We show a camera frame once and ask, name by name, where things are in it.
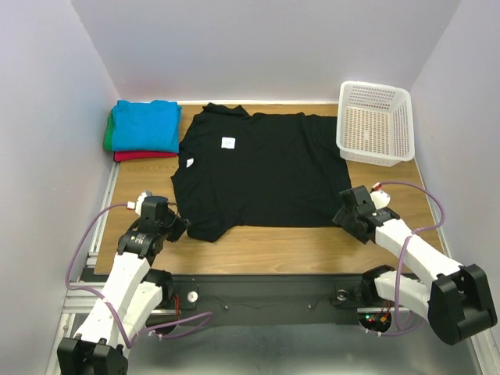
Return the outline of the black t shirt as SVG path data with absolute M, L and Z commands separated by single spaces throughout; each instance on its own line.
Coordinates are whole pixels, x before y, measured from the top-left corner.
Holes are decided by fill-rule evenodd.
M 331 226 L 351 186 L 337 121 L 205 106 L 180 142 L 172 176 L 188 236 L 214 242 L 236 226 Z

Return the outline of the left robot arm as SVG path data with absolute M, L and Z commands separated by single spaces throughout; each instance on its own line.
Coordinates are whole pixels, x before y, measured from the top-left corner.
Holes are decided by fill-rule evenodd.
M 142 192 L 125 206 L 137 219 L 120 237 L 112 269 L 102 290 L 68 284 L 97 300 L 72 337 L 57 348 L 63 374 L 125 374 L 128 355 L 151 311 L 173 301 L 170 273 L 154 270 L 152 264 L 165 241 L 175 242 L 190 227 L 187 219 L 173 211 L 168 198 Z

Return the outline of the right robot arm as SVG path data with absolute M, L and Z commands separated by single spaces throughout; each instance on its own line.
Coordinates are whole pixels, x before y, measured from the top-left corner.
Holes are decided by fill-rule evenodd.
M 363 244 L 371 241 L 398 258 L 398 266 L 379 266 L 362 275 L 360 298 L 369 305 L 385 300 L 405 307 L 454 345 L 498 322 L 487 274 L 464 266 L 423 240 L 394 210 L 377 183 L 340 193 L 343 201 L 333 223 Z

